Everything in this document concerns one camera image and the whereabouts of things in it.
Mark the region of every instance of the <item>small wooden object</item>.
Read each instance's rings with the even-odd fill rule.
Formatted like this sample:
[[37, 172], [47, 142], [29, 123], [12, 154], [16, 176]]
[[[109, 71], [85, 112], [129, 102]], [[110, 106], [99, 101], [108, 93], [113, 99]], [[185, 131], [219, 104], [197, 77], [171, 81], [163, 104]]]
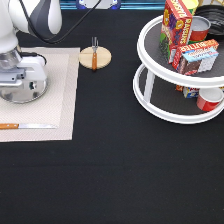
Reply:
[[18, 124], [0, 124], [0, 130], [1, 129], [18, 129]]
[[[107, 66], [111, 61], [111, 53], [104, 47], [98, 47], [97, 48], [97, 69], [103, 68]], [[79, 54], [79, 62], [81, 65], [83, 65], [86, 68], [93, 69], [93, 48], [88, 47], [82, 50]]]
[[93, 53], [92, 69], [93, 71], [96, 71], [97, 69], [97, 53]]

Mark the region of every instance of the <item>black cable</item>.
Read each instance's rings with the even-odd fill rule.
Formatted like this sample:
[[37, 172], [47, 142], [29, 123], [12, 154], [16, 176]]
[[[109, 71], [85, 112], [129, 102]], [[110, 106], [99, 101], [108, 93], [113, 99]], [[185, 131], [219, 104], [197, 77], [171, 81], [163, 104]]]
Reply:
[[20, 56], [22, 58], [23, 57], [37, 57], [37, 56], [40, 56], [40, 57], [42, 57], [44, 59], [45, 65], [47, 64], [47, 59], [43, 55], [41, 55], [41, 54], [37, 54], [35, 52], [32, 52], [32, 53], [31, 52], [20, 52], [19, 54], [20, 54]]
[[60, 43], [61, 41], [63, 41], [86, 17], [89, 13], [91, 13], [99, 4], [102, 0], [99, 0], [96, 5], [90, 9], [66, 34], [64, 34], [60, 39], [58, 40], [55, 40], [55, 41], [48, 41], [46, 39], [44, 39], [37, 31], [36, 29], [34, 28], [29, 16], [28, 16], [28, 13], [26, 11], [26, 7], [25, 5], [23, 4], [23, 1], [22, 0], [19, 0], [20, 1], [20, 4], [23, 8], [23, 11], [24, 11], [24, 14], [25, 14], [25, 17], [27, 19], [27, 22], [31, 28], [31, 30], [33, 31], [33, 33], [36, 35], [36, 37], [38, 37], [41, 41], [43, 41], [44, 43], [47, 43], [47, 44], [58, 44]]

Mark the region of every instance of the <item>food box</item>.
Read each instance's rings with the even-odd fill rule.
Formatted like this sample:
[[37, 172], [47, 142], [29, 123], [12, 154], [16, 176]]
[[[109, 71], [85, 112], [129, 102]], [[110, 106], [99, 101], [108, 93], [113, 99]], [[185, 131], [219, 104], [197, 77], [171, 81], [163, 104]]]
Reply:
[[186, 46], [180, 46], [177, 48], [172, 65], [179, 72], [180, 70], [179, 63], [183, 57], [183, 53], [192, 51], [192, 50], [209, 49], [211, 47], [217, 50], [218, 46], [219, 46], [218, 42], [213, 39], [208, 41], [203, 41], [200, 43], [186, 45]]
[[198, 97], [199, 89], [191, 88], [191, 87], [184, 87], [183, 88], [183, 94], [184, 94], [185, 98]]
[[178, 72], [183, 75], [192, 75], [212, 69], [218, 52], [214, 48], [192, 50], [182, 54]]
[[172, 63], [178, 46], [185, 46], [190, 34], [192, 15], [182, 0], [166, 0], [160, 49], [168, 63]]

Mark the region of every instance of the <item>beige mat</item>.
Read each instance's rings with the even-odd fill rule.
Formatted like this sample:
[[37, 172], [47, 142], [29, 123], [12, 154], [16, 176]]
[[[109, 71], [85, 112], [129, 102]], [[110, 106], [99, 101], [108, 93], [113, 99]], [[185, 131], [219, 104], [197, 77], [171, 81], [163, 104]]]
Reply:
[[71, 140], [79, 48], [23, 48], [46, 57], [49, 87], [39, 99], [12, 104], [0, 98], [0, 123], [46, 123], [58, 129], [0, 130], [0, 142]]

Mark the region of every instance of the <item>red can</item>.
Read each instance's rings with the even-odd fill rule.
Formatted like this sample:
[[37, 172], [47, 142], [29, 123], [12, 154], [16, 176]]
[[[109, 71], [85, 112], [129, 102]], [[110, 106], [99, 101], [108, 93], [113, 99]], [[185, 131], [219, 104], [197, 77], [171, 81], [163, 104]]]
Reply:
[[223, 100], [223, 96], [220, 88], [200, 89], [197, 106], [203, 111], [212, 111]]
[[204, 41], [210, 27], [211, 23], [209, 20], [201, 16], [194, 16], [191, 24], [191, 34], [188, 44]]

